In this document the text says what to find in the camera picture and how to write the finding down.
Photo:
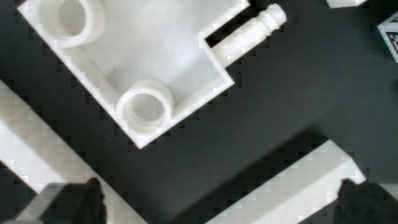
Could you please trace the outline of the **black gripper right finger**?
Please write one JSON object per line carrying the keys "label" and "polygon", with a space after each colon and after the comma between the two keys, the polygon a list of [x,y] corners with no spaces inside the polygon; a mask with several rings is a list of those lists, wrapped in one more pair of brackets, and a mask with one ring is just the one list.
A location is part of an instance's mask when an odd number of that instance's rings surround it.
{"label": "black gripper right finger", "polygon": [[344,180],[337,224],[398,224],[398,183]]}

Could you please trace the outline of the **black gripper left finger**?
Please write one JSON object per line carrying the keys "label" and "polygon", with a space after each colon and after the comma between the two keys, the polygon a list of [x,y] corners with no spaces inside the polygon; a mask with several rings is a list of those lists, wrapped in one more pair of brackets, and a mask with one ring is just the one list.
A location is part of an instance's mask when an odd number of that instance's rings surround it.
{"label": "black gripper left finger", "polygon": [[40,220],[43,224],[107,224],[106,194],[97,178],[63,187]]}

